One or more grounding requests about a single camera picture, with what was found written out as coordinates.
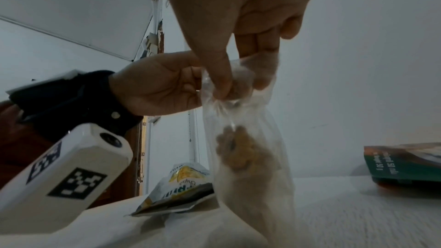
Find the white ceiling panel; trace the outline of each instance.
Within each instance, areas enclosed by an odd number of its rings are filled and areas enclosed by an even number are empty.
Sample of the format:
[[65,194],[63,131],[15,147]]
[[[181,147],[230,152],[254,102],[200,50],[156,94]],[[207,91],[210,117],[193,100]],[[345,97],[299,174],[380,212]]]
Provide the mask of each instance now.
[[151,0],[0,0],[0,17],[128,60],[151,19]]

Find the snack package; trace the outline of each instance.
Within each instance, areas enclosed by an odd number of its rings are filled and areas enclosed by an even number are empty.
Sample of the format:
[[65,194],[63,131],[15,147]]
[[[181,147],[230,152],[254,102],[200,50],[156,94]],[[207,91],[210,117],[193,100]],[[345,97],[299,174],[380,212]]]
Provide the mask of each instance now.
[[176,164],[132,216],[183,212],[213,196],[211,175],[206,168],[198,163]]
[[219,204],[263,235],[271,248],[295,247],[294,184],[282,137],[266,110],[276,80],[277,53],[232,61],[233,89],[213,97],[202,77],[210,171]]

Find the black lens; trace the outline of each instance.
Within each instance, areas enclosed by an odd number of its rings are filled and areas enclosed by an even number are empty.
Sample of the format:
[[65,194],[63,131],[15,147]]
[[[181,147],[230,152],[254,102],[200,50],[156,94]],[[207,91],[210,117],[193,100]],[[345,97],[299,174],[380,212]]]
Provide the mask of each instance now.
[[100,137],[105,140],[108,144],[114,147],[122,147],[123,144],[113,135],[109,133],[101,133]]

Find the white table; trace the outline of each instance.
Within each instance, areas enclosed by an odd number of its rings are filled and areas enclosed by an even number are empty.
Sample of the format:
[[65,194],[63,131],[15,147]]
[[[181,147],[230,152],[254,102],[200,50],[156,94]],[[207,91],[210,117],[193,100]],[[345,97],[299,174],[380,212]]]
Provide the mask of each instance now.
[[[385,190],[369,176],[302,178],[294,182],[298,215],[309,225],[318,247],[441,247],[439,195]],[[143,199],[87,210],[70,226],[52,235],[2,236],[0,247],[164,247],[170,235],[164,233],[167,228],[161,218],[125,216]],[[214,212],[198,213],[197,222],[208,230],[214,225],[208,216]],[[206,238],[202,230],[193,230],[188,233],[189,242],[182,247],[197,247]]]

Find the clear plastic bag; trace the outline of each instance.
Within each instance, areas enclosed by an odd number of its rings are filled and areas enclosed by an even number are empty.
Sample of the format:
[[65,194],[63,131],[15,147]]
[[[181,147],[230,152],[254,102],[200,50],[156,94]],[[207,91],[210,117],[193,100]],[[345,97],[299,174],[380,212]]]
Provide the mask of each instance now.
[[201,90],[210,171],[220,206],[258,231],[271,248],[296,247],[294,184],[280,132],[266,110],[277,53],[232,61],[233,90],[213,97],[207,73]]

